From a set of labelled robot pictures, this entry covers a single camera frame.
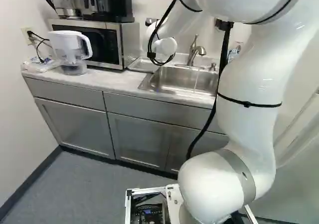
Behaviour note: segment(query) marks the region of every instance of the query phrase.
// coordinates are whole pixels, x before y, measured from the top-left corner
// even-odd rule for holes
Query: faucet handle
[[[196,48],[196,46],[197,46],[197,45],[196,45],[197,38],[198,38],[198,34],[196,34],[195,37],[194,37],[194,41],[193,41],[193,43],[192,43],[191,46],[190,46],[191,49],[195,49],[195,48]]]

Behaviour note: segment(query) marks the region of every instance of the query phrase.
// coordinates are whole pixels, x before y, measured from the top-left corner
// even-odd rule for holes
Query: coffee maker
[[[134,22],[132,0],[80,0],[84,20]]]

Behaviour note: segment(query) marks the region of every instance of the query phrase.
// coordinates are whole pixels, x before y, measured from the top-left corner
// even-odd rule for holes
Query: faucet
[[[194,59],[195,59],[197,54],[200,56],[206,55],[205,48],[203,46],[196,45],[197,38],[198,38],[198,34],[195,35],[194,41],[189,48],[187,66],[194,66]]]

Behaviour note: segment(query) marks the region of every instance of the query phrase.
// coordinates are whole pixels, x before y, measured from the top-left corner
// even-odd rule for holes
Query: electrical outlet
[[[32,27],[22,27],[21,28],[21,31],[23,33],[23,36],[25,38],[25,41],[26,41],[27,45],[31,45],[32,44],[32,41],[31,41],[31,39],[29,37],[29,34],[27,33],[28,31],[32,31],[32,30],[33,30]]]

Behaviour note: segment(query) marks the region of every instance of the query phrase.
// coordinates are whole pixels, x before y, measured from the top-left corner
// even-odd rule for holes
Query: gray cabinet door
[[[170,147],[167,156],[165,170],[177,173],[182,164],[186,161],[187,149],[195,137],[199,134],[199,130],[185,127],[174,128],[171,135]],[[206,132],[194,147],[191,156],[215,151],[224,147],[228,142],[228,137],[219,133]]]
[[[61,145],[114,159],[105,112],[34,99]]]
[[[173,125],[108,113],[116,159],[164,170]]]

